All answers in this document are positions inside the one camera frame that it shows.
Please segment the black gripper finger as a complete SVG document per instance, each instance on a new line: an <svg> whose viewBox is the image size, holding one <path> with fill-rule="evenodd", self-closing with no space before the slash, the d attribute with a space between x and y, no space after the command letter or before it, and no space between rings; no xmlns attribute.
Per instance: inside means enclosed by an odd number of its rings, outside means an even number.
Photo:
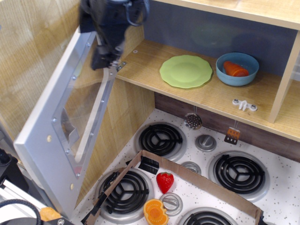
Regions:
<svg viewBox="0 0 300 225"><path fill-rule="evenodd" d="M110 52L106 46L98 45L94 50L90 66L93 70L115 66L118 64L121 55L121 48L114 49Z"/></svg>

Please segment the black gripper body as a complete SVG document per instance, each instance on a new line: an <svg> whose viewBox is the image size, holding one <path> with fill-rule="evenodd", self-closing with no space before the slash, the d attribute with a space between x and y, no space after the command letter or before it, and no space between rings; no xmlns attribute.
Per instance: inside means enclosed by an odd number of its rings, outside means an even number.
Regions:
<svg viewBox="0 0 300 225"><path fill-rule="evenodd" d="M121 48L125 31L129 26L126 19L125 0L82 0L79 6L79 29L81 33L95 31L102 38L108 51Z"/></svg>

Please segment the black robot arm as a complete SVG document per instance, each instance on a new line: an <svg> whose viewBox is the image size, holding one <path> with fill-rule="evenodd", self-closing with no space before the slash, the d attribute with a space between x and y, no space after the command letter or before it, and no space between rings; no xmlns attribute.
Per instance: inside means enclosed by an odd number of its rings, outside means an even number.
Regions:
<svg viewBox="0 0 300 225"><path fill-rule="evenodd" d="M141 26L150 13L148 0L82 0L79 7L81 33L96 32L100 43L93 53L93 70L108 68L124 52L129 26Z"/></svg>

